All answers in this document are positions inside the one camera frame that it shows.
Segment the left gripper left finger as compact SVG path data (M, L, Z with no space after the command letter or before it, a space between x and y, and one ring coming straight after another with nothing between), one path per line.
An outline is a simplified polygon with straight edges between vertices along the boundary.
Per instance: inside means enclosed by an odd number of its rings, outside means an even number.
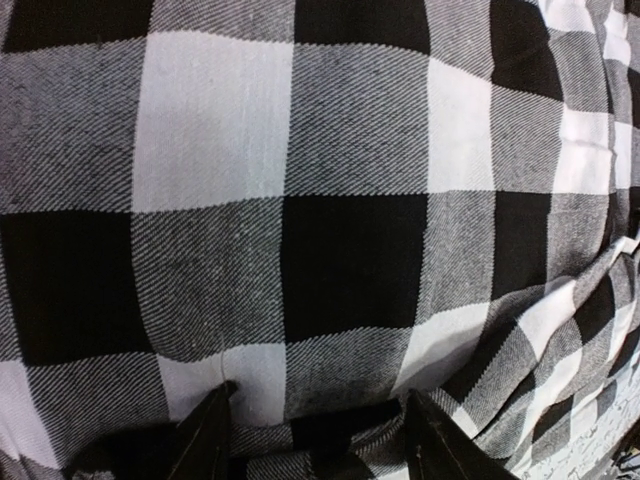
M230 397L216 387L182 421L106 435L78 452L67 479L225 479L230 455Z

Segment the black white checkered shirt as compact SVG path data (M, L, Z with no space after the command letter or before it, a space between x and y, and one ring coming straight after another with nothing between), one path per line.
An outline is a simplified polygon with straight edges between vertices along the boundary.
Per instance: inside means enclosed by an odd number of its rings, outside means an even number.
M637 2L2 3L3 478L226 381L225 479L513 474L636 351Z

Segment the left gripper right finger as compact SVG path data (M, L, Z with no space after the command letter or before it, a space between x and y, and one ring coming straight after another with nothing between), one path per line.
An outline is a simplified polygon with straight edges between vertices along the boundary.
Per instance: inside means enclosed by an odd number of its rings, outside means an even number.
M404 428L411 480L516 480L417 390L409 391Z

